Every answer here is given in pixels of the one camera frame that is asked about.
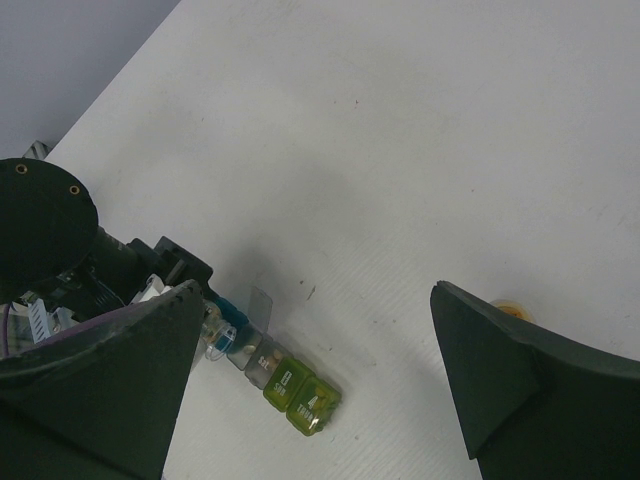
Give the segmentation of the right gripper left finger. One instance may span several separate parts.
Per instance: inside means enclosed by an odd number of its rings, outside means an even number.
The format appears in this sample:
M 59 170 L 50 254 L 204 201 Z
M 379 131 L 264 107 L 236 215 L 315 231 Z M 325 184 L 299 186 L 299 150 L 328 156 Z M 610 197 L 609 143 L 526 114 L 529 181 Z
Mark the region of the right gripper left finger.
M 2 478 L 162 478 L 203 315 L 190 280 L 2 360 Z

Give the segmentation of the gold bottle cap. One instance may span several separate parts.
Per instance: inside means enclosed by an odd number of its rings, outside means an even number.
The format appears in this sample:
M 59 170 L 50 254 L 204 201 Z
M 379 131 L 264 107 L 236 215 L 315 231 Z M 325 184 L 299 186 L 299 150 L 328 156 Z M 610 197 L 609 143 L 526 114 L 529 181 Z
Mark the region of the gold bottle cap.
M 534 323 L 535 320 L 529 310 L 519 302 L 506 299 L 496 299 L 490 302 L 492 306 L 516 318 Z

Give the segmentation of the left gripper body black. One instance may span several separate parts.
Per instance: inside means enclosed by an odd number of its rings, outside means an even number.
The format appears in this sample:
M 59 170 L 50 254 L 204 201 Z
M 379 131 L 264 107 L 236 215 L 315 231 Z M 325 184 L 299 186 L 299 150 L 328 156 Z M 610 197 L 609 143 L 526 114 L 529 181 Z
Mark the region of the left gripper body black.
M 89 316 L 129 304 L 152 275 L 166 286 L 194 280 L 204 298 L 213 301 L 212 274 L 209 265 L 167 237 L 150 247 L 138 238 L 124 244 L 109 234 L 99 234 L 89 255 Z

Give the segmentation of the clear bottle yellow capsules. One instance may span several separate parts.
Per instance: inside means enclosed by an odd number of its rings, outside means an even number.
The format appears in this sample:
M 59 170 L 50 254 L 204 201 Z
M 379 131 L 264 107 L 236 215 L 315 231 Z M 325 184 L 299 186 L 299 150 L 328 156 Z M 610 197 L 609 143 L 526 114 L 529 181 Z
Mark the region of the clear bottle yellow capsules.
M 215 362 L 225 356 L 233 345 L 237 328 L 223 317 L 215 303 L 206 301 L 204 306 L 200 339 L 204 345 L 204 357 Z

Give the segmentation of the weekly pill organizer strip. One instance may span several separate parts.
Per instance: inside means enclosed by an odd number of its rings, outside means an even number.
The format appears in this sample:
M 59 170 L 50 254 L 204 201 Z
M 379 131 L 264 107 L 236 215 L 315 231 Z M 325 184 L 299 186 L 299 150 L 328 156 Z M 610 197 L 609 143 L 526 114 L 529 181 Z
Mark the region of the weekly pill organizer strip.
M 222 297 L 214 304 L 227 323 L 214 350 L 242 372 L 302 435 L 320 433 L 341 403 L 342 394 L 268 334 L 271 298 L 253 288 L 245 312 Z

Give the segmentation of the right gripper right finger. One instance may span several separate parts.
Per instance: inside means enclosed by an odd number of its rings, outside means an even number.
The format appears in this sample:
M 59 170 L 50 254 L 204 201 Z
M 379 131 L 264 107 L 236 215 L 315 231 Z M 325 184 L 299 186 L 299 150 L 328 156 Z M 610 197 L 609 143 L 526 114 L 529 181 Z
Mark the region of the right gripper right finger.
M 466 450 L 485 479 L 636 479 L 639 364 L 432 289 L 434 329 Z

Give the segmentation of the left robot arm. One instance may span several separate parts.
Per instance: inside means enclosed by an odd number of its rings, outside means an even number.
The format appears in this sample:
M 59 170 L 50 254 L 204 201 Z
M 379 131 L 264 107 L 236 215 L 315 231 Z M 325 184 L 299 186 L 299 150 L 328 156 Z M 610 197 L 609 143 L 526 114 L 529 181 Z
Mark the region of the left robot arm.
M 123 243 L 99 224 L 88 189 L 43 160 L 1 162 L 1 303 L 18 306 L 33 342 L 195 280 L 212 269 L 170 239 Z

